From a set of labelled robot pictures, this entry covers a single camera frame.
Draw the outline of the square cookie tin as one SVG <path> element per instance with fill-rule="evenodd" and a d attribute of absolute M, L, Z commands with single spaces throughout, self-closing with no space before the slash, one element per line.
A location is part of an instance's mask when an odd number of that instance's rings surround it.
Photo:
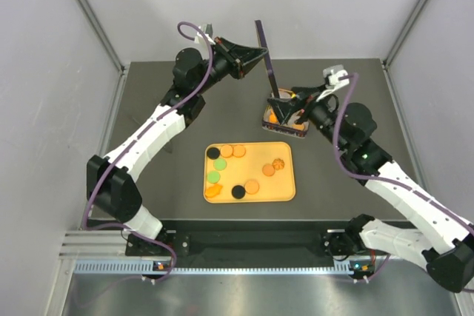
<path fill-rule="evenodd" d="M 262 116 L 261 125 L 265 130 L 272 132 L 280 133 L 283 135 L 294 136 L 297 138 L 305 138 L 309 130 L 309 123 L 305 121 L 302 124 L 297 124 L 297 121 L 304 114 L 304 109 L 299 110 L 293 114 L 287 124 L 273 124 L 268 121 L 270 111 L 272 110 L 271 106 L 268 104 L 265 108 L 264 114 Z"/>

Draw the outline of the gold tin lid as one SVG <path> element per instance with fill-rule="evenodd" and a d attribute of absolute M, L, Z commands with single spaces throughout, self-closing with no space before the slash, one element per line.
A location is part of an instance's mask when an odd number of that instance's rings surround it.
<path fill-rule="evenodd" d="M 267 50 L 267 53 L 264 56 L 264 64 L 265 64 L 265 68 L 266 68 L 266 71 L 267 71 L 267 77 L 268 77 L 268 80 L 270 82 L 270 87 L 271 87 L 271 90 L 273 92 L 273 97 L 274 98 L 279 98 L 280 97 L 279 89 L 278 89 L 278 85 L 277 85 L 277 82 L 276 82 L 276 77 L 275 77 L 275 73 L 274 73 L 274 70 L 273 70 L 273 65 L 272 65 L 272 61 L 271 61 L 271 58 L 270 58 L 270 51 L 269 51 L 268 46 L 267 46 L 267 39 L 266 39 L 266 36 L 264 34 L 264 27 L 263 27 L 262 21 L 261 20 L 255 20 L 255 26 L 256 26 L 256 33 L 257 33 L 257 38 L 258 38 L 259 45 L 260 45 L 260 47 Z"/>

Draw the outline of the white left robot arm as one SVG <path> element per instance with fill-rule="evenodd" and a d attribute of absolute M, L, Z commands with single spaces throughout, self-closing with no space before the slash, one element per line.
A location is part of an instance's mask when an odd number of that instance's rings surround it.
<path fill-rule="evenodd" d="M 207 59 L 192 47 L 181 50 L 173 83 L 151 116 L 122 144 L 86 166 L 89 206 L 96 206 L 121 226 L 143 236 L 142 245 L 160 254 L 168 244 L 162 222 L 144 206 L 136 185 L 144 168 L 172 138 L 190 126 L 205 105 L 203 94 L 226 76 L 245 77 L 268 53 L 217 37 Z"/>

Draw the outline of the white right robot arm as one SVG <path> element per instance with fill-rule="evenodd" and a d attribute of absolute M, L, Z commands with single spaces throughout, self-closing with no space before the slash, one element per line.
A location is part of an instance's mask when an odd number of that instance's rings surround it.
<path fill-rule="evenodd" d="M 355 255 L 374 249 L 422 268 L 439 286 L 463 292 L 473 279 L 473 223 L 455 214 L 423 190 L 392 156 L 371 138 L 377 124 L 363 104 L 336 102 L 321 87 L 299 87 L 291 98 L 269 98 L 279 123 L 300 112 L 333 145 L 341 169 L 383 198 L 413 226 L 402 229 L 361 214 L 339 238 L 327 235 L 326 250 Z"/>

